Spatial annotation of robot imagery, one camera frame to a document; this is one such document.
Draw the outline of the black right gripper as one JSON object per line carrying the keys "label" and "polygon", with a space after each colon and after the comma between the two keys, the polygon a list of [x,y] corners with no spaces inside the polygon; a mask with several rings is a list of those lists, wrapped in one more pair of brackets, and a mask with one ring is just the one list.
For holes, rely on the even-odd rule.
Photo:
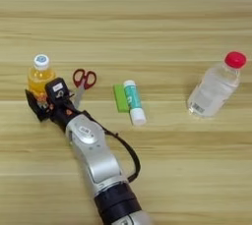
{"label": "black right gripper", "polygon": [[81,114],[81,111],[77,110],[71,101],[74,96],[75,93],[70,91],[67,96],[70,100],[62,100],[54,103],[50,110],[47,102],[39,102],[33,93],[26,89],[29,107],[37,119],[42,122],[50,116],[50,120],[58,125],[63,132],[66,131],[69,122]]}

